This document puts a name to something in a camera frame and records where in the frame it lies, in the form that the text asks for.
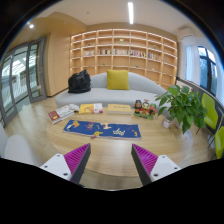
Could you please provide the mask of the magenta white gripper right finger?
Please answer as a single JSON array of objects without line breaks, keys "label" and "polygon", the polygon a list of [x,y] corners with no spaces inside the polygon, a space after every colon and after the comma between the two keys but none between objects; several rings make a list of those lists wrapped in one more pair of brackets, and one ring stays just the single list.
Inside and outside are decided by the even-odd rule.
[{"label": "magenta white gripper right finger", "polygon": [[136,144],[132,145],[131,154],[143,186],[180,170],[168,156],[157,156]]}]

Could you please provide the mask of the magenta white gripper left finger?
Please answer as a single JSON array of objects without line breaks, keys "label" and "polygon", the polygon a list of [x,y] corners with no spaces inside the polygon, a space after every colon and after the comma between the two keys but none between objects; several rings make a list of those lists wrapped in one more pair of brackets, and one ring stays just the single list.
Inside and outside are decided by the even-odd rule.
[{"label": "magenta white gripper left finger", "polygon": [[55,154],[41,169],[79,185],[90,154],[91,145],[85,144],[65,155]]}]

